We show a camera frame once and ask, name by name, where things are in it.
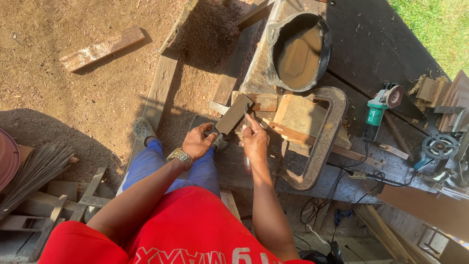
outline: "red t-shirt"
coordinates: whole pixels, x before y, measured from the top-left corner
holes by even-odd
[[[281,264],[223,202],[200,187],[161,198],[148,220],[123,246],[76,221],[51,233],[39,264]],[[290,260],[288,264],[311,264]]]

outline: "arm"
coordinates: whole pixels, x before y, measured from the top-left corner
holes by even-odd
[[[202,157],[216,140],[212,133],[205,138],[205,131],[213,123],[205,123],[189,132],[182,149],[195,161]],[[87,226],[103,233],[110,240],[122,245],[148,217],[174,180],[185,170],[184,163],[173,159],[158,171],[136,182],[122,194],[112,199]]]
[[[247,115],[251,128],[243,125],[244,152],[251,161],[254,180],[252,222],[257,240],[281,261],[300,259],[293,232],[283,213],[267,166],[267,134]]]

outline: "wristwatch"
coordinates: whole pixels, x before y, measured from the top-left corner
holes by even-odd
[[[166,159],[170,161],[174,158],[180,159],[182,163],[186,165],[186,171],[192,168],[192,165],[194,164],[194,162],[192,162],[192,158],[187,153],[185,153],[182,148],[175,149]]]

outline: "gray crocs shoe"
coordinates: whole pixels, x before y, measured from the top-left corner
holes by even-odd
[[[153,130],[153,127],[151,126],[150,122],[148,119],[145,117],[141,116],[134,121],[133,125],[133,130],[134,130],[134,135],[144,145],[145,147],[145,139],[148,138],[149,136],[158,138],[155,134],[155,131]]]
[[[228,146],[228,143],[228,141],[223,140],[223,135],[220,134],[212,145],[215,145],[217,147],[215,152],[219,152],[226,148]]]

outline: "blue pants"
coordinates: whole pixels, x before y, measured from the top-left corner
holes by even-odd
[[[159,170],[165,165],[164,160],[163,145],[159,140],[152,140],[144,151],[135,156],[122,183],[122,191]],[[176,179],[166,192],[168,193],[186,186],[199,186],[220,197],[217,169],[213,161],[213,147],[203,157],[194,162],[188,179]]]

